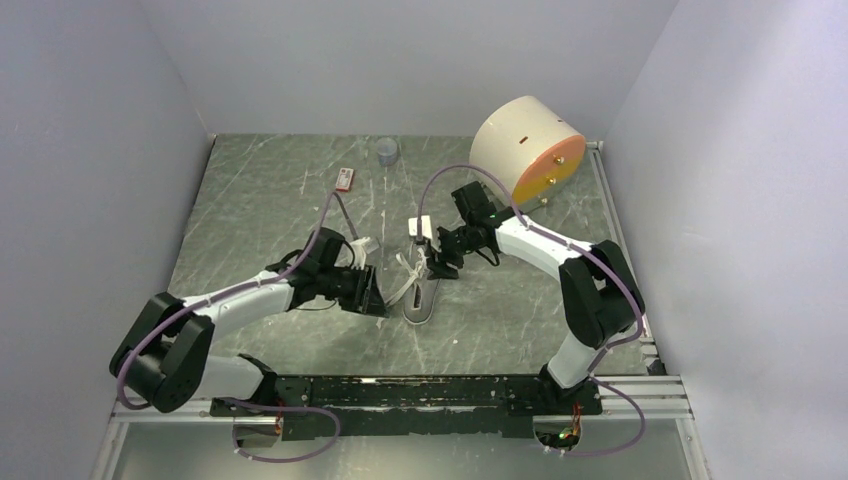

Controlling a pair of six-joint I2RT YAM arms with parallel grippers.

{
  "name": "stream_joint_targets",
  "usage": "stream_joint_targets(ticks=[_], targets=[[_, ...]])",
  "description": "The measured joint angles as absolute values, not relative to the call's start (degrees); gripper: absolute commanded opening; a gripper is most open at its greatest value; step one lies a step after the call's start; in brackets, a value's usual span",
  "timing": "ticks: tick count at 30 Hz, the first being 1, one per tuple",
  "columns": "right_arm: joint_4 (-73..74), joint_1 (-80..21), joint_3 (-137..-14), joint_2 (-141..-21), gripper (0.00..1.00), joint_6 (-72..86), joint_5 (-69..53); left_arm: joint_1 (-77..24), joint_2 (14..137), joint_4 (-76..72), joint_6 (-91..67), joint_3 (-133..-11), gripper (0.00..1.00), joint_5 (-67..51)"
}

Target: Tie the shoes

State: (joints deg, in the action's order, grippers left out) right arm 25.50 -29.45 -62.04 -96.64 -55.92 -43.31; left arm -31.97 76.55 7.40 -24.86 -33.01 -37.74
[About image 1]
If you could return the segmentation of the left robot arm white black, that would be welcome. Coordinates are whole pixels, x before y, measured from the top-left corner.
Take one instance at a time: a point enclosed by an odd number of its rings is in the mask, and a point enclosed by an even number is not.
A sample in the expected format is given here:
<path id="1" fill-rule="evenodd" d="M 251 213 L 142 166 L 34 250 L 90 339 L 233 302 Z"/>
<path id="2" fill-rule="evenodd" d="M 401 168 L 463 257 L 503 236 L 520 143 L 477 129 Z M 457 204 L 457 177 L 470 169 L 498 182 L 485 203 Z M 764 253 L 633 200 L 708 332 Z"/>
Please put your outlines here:
<path id="1" fill-rule="evenodd" d="M 388 307 L 367 256 L 372 237 L 349 241 L 322 227 L 307 244 L 253 277 L 215 292 L 151 297 L 109 364 L 121 393 L 132 390 L 143 408 L 170 413 L 197 398 L 233 398 L 261 416 L 282 404 L 278 375 L 246 354 L 211 354 L 214 341 L 269 316 L 321 297 L 345 312 L 384 317 Z"/>

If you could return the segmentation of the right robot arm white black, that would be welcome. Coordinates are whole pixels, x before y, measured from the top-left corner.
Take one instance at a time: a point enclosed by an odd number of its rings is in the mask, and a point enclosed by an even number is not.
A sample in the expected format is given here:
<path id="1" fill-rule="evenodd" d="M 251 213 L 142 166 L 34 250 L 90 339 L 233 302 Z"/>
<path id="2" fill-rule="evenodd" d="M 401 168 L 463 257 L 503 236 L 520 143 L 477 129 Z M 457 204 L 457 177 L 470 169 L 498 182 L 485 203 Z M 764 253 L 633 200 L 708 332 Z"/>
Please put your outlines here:
<path id="1" fill-rule="evenodd" d="M 462 225 L 440 227 L 425 241 L 433 279 L 455 279 L 465 256 L 476 253 L 497 266 L 514 257 L 557 280 L 567 324 L 566 336 L 540 372 L 542 406 L 562 414 L 578 399 L 577 385 L 594 369 L 600 352 L 636 332 L 645 314 L 641 292 L 620 246 L 591 244 L 542 227 L 510 208 L 497 209 L 478 181 L 451 194 Z"/>

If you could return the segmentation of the grey canvas sneaker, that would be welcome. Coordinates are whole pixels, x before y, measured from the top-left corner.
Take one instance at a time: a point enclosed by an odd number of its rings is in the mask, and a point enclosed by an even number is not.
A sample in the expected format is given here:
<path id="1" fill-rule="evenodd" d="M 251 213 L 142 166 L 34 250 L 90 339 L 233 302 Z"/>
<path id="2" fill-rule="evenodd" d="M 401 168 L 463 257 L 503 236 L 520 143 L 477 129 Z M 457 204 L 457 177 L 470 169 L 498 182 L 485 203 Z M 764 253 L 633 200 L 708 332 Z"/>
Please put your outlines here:
<path id="1" fill-rule="evenodd" d="M 413 326 L 420 326 L 432 317 L 441 280 L 427 279 L 427 255 L 424 276 L 416 281 L 403 297 L 403 316 Z"/>

